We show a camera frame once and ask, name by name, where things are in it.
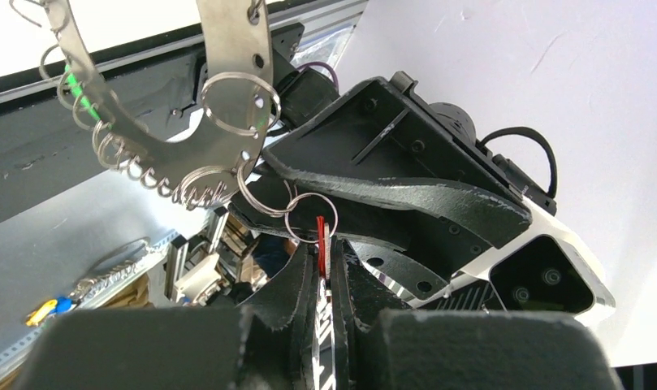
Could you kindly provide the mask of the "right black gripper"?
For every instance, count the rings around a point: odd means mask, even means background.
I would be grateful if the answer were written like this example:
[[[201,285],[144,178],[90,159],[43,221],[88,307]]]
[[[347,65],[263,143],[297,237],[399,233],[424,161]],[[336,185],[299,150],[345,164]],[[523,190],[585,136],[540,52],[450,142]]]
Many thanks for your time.
[[[557,163],[542,134],[516,126],[478,138],[464,110],[428,104],[414,86],[401,71],[362,81],[262,151],[282,178],[326,196],[300,199],[286,218],[256,210],[237,193],[232,215],[253,231],[310,241],[322,215],[368,271],[397,293],[426,301],[450,277],[432,265],[443,253],[433,245],[443,219],[499,249],[533,222],[524,199],[556,213]],[[547,188],[489,149],[505,136],[526,137],[544,150]]]

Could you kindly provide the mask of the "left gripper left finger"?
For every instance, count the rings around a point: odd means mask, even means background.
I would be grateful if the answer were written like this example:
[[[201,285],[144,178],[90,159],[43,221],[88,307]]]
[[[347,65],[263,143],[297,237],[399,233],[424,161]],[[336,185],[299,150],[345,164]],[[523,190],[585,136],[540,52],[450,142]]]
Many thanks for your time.
[[[312,389],[315,252],[241,305],[77,310],[43,331],[18,389]]]

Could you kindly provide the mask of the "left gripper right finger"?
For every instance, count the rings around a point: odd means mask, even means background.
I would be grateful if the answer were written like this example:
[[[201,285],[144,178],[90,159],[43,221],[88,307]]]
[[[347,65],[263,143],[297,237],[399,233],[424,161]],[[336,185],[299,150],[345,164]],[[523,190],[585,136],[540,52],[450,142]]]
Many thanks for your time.
[[[591,332],[566,314],[409,308],[351,245],[331,243],[338,389],[618,389]]]

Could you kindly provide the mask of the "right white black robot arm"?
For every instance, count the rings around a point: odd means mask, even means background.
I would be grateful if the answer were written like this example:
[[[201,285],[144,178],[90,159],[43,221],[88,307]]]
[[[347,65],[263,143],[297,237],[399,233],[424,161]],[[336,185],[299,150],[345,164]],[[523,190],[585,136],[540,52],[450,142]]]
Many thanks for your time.
[[[533,222],[530,205],[555,215],[555,154],[538,131],[515,126],[478,137],[471,117],[447,102],[428,103],[399,71],[364,80],[346,93],[314,69],[282,60],[279,139],[262,151],[257,179],[231,201],[244,225],[318,247],[325,289],[336,292],[347,257],[370,245],[372,258],[394,260],[422,297],[435,282],[490,249],[500,249]],[[541,187],[490,139],[518,135],[547,155]]]

